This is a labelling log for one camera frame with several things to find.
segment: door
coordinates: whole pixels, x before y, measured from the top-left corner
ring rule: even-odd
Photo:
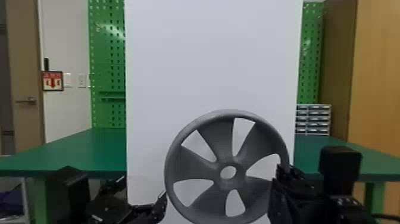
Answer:
[[[44,142],[37,0],[5,0],[5,12],[17,153]]]
[[[400,157],[400,1],[358,1],[348,141]],[[400,214],[400,183],[384,213]]]

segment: green pegboard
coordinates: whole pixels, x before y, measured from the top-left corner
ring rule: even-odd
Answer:
[[[89,0],[90,85],[93,127],[125,127],[123,0]]]
[[[297,96],[298,104],[318,103],[323,13],[323,2],[304,3]]]

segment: wooden cabinet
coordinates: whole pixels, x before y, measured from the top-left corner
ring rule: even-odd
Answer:
[[[320,100],[333,136],[400,157],[399,23],[399,0],[326,1]],[[386,184],[385,213],[400,214],[399,183]]]

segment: wooden panel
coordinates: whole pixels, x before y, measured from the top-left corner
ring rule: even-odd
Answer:
[[[400,156],[400,1],[358,5],[348,141]],[[400,185],[387,184],[385,213],[399,214]]]
[[[365,183],[356,182],[354,185],[353,197],[364,204]]]
[[[43,144],[37,0],[6,0],[15,151]],[[36,104],[17,103],[28,97]]]
[[[320,101],[332,105],[331,136],[347,140],[356,0],[325,2]]]

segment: black box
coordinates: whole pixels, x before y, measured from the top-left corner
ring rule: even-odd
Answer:
[[[360,175],[361,153],[344,146],[324,147],[319,171],[324,176],[324,192],[328,195],[352,195],[354,182]]]
[[[88,174],[66,166],[46,178],[46,208],[51,224],[80,224],[90,201]]]

